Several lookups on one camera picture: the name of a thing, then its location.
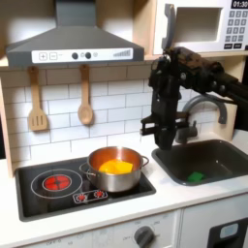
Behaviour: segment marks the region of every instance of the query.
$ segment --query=white subway tile wall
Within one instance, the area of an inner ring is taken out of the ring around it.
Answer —
[[[32,109],[28,74],[22,69],[1,71],[13,161],[87,156],[100,147],[118,144],[136,147],[141,141],[140,120],[151,114],[150,69],[147,62],[90,66],[94,120],[85,126],[78,119],[81,105],[78,65],[42,67],[39,73],[41,107],[47,115],[48,127],[41,132],[31,132],[28,128],[27,117]],[[184,88],[180,91],[178,111],[199,95]],[[216,107],[209,103],[198,105],[193,108],[190,120],[197,120],[201,132],[209,132],[217,121]]]

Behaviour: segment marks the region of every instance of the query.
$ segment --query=orange food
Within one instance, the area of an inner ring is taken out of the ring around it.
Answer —
[[[112,159],[103,163],[100,166],[99,171],[108,174],[125,174],[130,173],[132,169],[133,165],[131,163],[117,159]]]

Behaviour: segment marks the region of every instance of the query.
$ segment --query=sink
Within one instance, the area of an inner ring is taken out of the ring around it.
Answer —
[[[186,186],[248,174],[248,156],[218,139],[176,145],[170,151],[156,149],[152,157],[175,182]],[[201,179],[192,181],[192,174]]]

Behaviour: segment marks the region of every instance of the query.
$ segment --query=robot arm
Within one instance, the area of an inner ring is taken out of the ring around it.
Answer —
[[[152,70],[149,86],[153,88],[151,115],[142,119],[143,136],[153,134],[161,149],[171,149],[176,131],[189,126],[188,113],[177,112],[180,86],[201,94],[215,92],[248,109],[248,87],[225,73],[218,62],[210,62],[185,47],[166,48],[157,68]],[[153,123],[153,128],[145,128]]]

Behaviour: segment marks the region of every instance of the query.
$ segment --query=stovetop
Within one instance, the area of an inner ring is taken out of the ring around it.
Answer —
[[[21,168],[15,171],[19,219],[33,221],[73,211],[155,194],[142,173],[139,184],[122,193],[94,187],[79,167],[87,158]]]

